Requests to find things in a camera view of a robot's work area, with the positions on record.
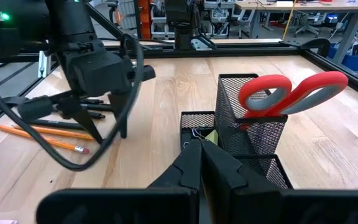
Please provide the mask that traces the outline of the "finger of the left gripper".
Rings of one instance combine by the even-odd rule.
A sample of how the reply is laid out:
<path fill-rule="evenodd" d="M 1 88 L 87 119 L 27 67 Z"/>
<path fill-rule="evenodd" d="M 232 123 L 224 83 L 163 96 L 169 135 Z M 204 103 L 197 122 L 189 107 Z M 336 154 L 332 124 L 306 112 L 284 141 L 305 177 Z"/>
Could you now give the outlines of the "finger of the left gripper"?
<path fill-rule="evenodd" d="M 129 92 L 125 93 L 110 93 L 108 95 L 110 105 L 111 105 L 111 111 L 114 114 L 114 117 L 116 121 L 119 121 L 119 116 L 124 111 L 124 107 L 127 103 L 127 100 L 129 98 Z M 118 126 L 120 136 L 123 139 L 127 138 L 127 116 L 125 118 L 121 119 L 121 123 Z"/>
<path fill-rule="evenodd" d="M 103 138 L 101 137 L 88 112 L 81 107 L 79 99 L 74 96 L 64 98 L 58 102 L 57 110 L 61 112 L 62 118 L 74 119 L 94 138 L 97 143 L 101 144 L 103 142 Z"/>

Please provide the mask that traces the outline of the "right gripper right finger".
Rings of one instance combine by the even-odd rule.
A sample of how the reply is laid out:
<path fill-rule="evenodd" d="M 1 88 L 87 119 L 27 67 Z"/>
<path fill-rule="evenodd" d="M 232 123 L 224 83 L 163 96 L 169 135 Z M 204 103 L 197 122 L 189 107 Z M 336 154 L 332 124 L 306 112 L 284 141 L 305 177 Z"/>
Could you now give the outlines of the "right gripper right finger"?
<path fill-rule="evenodd" d="M 275 154 L 201 145 L 214 224 L 358 224 L 358 190 L 293 189 Z"/>

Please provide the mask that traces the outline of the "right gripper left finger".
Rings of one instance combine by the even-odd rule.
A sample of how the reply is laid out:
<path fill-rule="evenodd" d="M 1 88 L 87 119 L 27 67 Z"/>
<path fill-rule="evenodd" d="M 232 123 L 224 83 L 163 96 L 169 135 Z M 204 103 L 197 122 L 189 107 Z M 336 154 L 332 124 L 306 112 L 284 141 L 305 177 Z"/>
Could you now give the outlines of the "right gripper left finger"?
<path fill-rule="evenodd" d="M 37 224 L 198 224 L 202 147 L 192 140 L 145 189 L 63 189 L 46 196 Z"/>

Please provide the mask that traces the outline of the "black mesh desk organizer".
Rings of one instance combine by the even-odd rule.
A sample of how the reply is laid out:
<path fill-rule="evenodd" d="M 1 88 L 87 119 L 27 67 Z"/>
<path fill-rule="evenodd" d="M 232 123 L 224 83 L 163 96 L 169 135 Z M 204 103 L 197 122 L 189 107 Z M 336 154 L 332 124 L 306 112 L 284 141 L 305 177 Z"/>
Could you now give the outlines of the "black mesh desk organizer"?
<path fill-rule="evenodd" d="M 241 87 L 257 77 L 254 73 L 220 74 L 215 110 L 181 112 L 180 140 L 185 128 L 202 129 L 204 137 L 215 129 L 219 147 L 277 186 L 290 189 L 292 184 L 275 155 L 288 118 L 246 119 L 247 110 L 238 101 Z"/>

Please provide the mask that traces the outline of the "yellow binder clip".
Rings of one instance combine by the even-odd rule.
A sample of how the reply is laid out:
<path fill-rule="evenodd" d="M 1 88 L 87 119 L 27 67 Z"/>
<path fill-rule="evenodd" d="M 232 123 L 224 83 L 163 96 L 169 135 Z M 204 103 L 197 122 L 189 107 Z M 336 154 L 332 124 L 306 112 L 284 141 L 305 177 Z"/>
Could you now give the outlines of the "yellow binder clip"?
<path fill-rule="evenodd" d="M 215 145 L 219 145 L 219 134 L 218 132 L 214 129 L 212 130 L 208 135 L 205 136 L 205 140 L 208 140 L 210 142 L 212 142 Z"/>

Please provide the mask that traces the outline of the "black binder clip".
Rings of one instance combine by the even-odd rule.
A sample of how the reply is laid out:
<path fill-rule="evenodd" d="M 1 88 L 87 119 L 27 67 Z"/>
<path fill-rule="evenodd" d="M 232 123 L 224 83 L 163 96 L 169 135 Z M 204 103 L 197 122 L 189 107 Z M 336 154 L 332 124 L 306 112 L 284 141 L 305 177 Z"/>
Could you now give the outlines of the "black binder clip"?
<path fill-rule="evenodd" d="M 201 140 L 204 139 L 204 134 L 202 129 L 197 128 L 185 128 L 181 130 L 181 146 L 182 149 L 190 143 L 191 140 Z"/>

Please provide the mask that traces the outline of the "red handled scissors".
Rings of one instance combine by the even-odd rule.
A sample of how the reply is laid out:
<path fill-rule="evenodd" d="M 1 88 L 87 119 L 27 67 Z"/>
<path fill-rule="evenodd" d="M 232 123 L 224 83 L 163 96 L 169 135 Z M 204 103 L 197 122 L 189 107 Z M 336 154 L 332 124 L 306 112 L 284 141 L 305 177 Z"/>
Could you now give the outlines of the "red handled scissors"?
<path fill-rule="evenodd" d="M 342 92 L 348 84 L 337 71 L 312 75 L 296 88 L 284 75 L 257 77 L 239 90 L 238 101 L 247 110 L 245 118 L 279 117 L 318 106 Z"/>

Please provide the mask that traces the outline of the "grey office chair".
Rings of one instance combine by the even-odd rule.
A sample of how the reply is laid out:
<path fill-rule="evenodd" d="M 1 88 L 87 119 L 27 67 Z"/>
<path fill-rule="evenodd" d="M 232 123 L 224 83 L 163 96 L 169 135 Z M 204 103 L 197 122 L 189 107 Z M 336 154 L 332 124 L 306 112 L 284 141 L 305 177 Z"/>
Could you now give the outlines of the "grey office chair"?
<path fill-rule="evenodd" d="M 298 26 L 293 37 L 297 37 L 299 33 L 303 34 L 305 31 L 308 31 L 315 35 L 319 36 L 319 28 L 313 26 L 314 23 L 319 22 L 321 13 L 320 12 L 300 12 L 296 15 L 296 25 Z"/>

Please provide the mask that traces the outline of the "white storage bins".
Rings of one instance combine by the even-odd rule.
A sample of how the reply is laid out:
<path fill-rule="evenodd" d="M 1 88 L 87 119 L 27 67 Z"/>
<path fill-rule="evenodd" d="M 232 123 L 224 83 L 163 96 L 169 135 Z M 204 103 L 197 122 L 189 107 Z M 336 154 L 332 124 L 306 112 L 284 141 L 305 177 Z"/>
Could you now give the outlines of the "white storage bins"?
<path fill-rule="evenodd" d="M 167 0 L 152 0 L 150 3 L 152 39 L 174 39 L 174 27 L 167 22 L 165 3 Z M 235 0 L 186 0 L 198 6 L 200 12 L 199 31 L 207 38 L 226 39 L 229 36 L 230 23 Z"/>

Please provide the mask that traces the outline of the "wooden desk grey legs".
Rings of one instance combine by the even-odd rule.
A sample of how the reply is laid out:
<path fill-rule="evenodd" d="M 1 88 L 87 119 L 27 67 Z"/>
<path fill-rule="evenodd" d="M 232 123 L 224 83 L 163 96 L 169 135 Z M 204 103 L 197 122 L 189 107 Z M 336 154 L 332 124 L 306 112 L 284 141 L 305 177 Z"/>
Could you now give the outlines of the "wooden desk grey legs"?
<path fill-rule="evenodd" d="M 332 0 L 301 4 L 299 0 L 279 1 L 270 4 L 267 0 L 240 0 L 236 7 L 241 10 L 255 10 L 265 12 L 290 11 L 343 11 L 348 12 L 350 20 L 342 37 L 341 44 L 334 55 L 333 62 L 340 64 L 352 44 L 352 39 L 358 30 L 358 0 Z"/>

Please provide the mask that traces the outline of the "orange post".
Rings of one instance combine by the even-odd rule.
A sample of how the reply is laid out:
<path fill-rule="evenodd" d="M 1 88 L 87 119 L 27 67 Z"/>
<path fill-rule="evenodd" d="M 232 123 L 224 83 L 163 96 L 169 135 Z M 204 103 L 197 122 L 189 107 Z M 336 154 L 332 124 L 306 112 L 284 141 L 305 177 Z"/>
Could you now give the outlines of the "orange post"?
<path fill-rule="evenodd" d="M 137 0 L 140 30 L 143 34 L 150 32 L 152 1 L 153 0 Z"/>

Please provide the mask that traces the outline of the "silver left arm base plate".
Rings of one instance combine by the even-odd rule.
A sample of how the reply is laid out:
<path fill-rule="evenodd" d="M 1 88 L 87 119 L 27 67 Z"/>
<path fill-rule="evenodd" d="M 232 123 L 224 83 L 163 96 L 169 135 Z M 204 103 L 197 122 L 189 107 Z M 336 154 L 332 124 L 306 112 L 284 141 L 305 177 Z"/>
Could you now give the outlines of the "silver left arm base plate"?
<path fill-rule="evenodd" d="M 209 47 L 208 45 L 204 44 L 201 40 L 199 39 L 192 39 L 191 40 L 191 44 L 193 46 L 193 48 L 197 51 L 205 51 L 205 50 L 212 50 L 211 47 Z"/>

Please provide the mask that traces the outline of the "black aluminium table frame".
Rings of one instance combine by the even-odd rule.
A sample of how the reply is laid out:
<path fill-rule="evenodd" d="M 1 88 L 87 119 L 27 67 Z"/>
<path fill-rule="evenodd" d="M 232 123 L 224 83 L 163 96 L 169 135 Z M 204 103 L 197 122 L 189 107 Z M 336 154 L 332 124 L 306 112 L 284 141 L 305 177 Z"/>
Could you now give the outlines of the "black aluminium table frame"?
<path fill-rule="evenodd" d="M 125 35 L 119 39 L 120 41 L 123 39 L 134 39 L 130 35 Z M 83 42 L 89 42 L 92 40 L 99 39 L 89 39 Z M 65 41 L 62 43 L 35 43 L 31 48 L 40 48 L 41 51 L 45 52 L 46 55 L 54 54 L 57 57 L 57 52 L 64 49 L 69 43 L 77 43 L 77 42 L 69 42 Z M 117 54 L 119 52 L 119 46 L 110 48 L 105 47 L 106 50 Z M 289 42 L 277 42 L 277 43 L 264 43 L 262 45 L 256 43 L 250 44 L 234 44 L 234 45 L 211 45 L 209 47 L 212 50 L 205 51 L 197 51 L 193 48 L 192 44 L 188 46 L 188 49 L 179 49 L 178 47 L 171 45 L 159 45 L 154 48 L 148 49 L 147 47 L 141 45 L 143 51 L 143 59 L 145 58 L 180 58 L 180 57 L 233 57 L 236 55 L 240 56 L 261 56 L 261 55 L 285 55 L 289 54 L 309 54 L 311 58 L 315 59 L 320 65 L 328 67 L 328 71 L 337 71 L 346 75 L 348 78 L 347 86 L 354 87 L 358 89 L 358 79 L 353 74 L 337 67 L 335 64 L 331 64 L 329 60 L 326 60 L 328 56 L 329 48 L 331 43 L 328 39 L 317 38 L 311 40 L 309 42 L 305 42 L 304 44 L 296 45 L 291 44 Z M 113 126 L 109 136 L 113 137 L 115 134 L 119 133 L 118 126 L 121 123 L 121 119 L 128 117 L 132 106 L 135 103 L 135 99 L 137 98 L 138 91 L 140 89 L 140 84 L 143 82 L 142 75 L 136 75 L 135 82 L 132 83 L 129 91 L 129 98 L 124 107 L 124 111 L 119 116 L 119 121 L 116 121 L 116 124 Z M 107 92 L 107 93 L 125 93 L 125 92 Z M 38 98 L 34 98 L 32 100 L 25 100 L 22 103 L 18 104 L 18 109 L 20 111 L 20 115 L 16 115 L 11 107 L 8 105 L 7 101 L 2 99 L 0 96 L 0 110 L 8 115 L 15 123 L 17 123 L 20 127 L 24 128 L 25 132 L 30 134 L 32 137 L 38 138 L 39 134 L 29 125 L 29 121 L 36 120 L 38 118 L 43 118 L 44 116 L 48 116 L 52 110 L 54 105 L 57 105 L 58 102 L 64 98 L 69 98 L 74 96 L 71 94 L 71 91 L 68 90 L 63 93 L 59 93 L 53 96 L 40 96 Z"/>

